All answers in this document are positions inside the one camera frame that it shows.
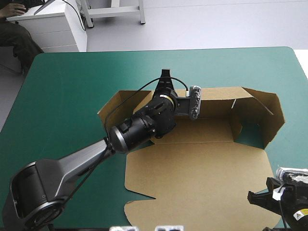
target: sticker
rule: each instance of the sticker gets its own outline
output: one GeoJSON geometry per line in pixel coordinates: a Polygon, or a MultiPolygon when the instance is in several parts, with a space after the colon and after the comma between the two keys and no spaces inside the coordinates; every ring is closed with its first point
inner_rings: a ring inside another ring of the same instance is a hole
{"type": "Polygon", "coordinates": [[[296,213],[294,213],[294,218],[296,220],[300,220],[301,218],[303,218],[304,216],[307,216],[308,215],[308,208],[304,208],[304,209],[301,209],[299,211],[297,211],[296,213]]]}

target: person's hand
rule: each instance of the person's hand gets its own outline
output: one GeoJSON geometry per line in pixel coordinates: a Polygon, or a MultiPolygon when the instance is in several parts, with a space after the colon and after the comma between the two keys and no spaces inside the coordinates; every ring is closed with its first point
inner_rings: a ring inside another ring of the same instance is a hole
{"type": "Polygon", "coordinates": [[[26,10],[25,6],[19,3],[9,3],[0,9],[0,18],[8,18],[16,15],[23,15],[26,10]]]}

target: white cabinet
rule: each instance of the white cabinet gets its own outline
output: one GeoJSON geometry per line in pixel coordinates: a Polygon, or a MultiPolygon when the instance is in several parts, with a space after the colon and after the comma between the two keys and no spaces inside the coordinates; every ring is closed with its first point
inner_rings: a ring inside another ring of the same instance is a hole
{"type": "MultiPolygon", "coordinates": [[[[75,0],[67,1],[78,12],[75,0]]],[[[38,8],[39,6],[33,7],[24,15],[10,17],[7,20],[26,28],[32,39],[45,52],[87,51],[87,33],[81,27],[78,15],[71,6],[56,0],[34,15],[38,8]]]]}

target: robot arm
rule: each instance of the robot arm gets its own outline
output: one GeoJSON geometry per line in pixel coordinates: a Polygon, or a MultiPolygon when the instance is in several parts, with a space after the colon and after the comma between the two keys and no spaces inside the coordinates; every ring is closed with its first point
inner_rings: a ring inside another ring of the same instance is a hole
{"type": "Polygon", "coordinates": [[[282,216],[292,231],[308,231],[308,169],[281,167],[266,185],[267,193],[248,193],[249,203],[282,216]]]}
{"type": "Polygon", "coordinates": [[[162,70],[152,100],[113,126],[108,138],[61,159],[41,159],[22,168],[11,179],[2,210],[6,231],[34,231],[46,226],[62,213],[84,173],[116,152],[127,153],[151,137],[163,137],[175,127],[175,115],[196,119],[201,89],[194,86],[188,93],[178,97],[169,70],[162,70]]]}

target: flattened cardboard box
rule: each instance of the flattened cardboard box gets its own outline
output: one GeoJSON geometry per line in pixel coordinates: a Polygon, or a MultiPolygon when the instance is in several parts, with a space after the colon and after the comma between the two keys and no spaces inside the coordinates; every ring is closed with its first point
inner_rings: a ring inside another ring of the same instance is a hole
{"type": "MultiPolygon", "coordinates": [[[[119,91],[100,110],[108,112],[132,91],[119,91]]],[[[184,96],[184,90],[177,90],[184,96]]],[[[116,125],[152,98],[141,91],[117,109],[116,125]]],[[[266,146],[284,124],[276,94],[241,87],[202,89],[200,118],[177,117],[177,126],[155,145],[127,156],[125,187],[155,199],[125,205],[132,225],[152,231],[157,225],[184,225],[187,231],[260,231],[280,217],[247,200],[248,191],[265,188],[272,170],[263,149],[235,143],[240,121],[257,123],[266,146]]]]}

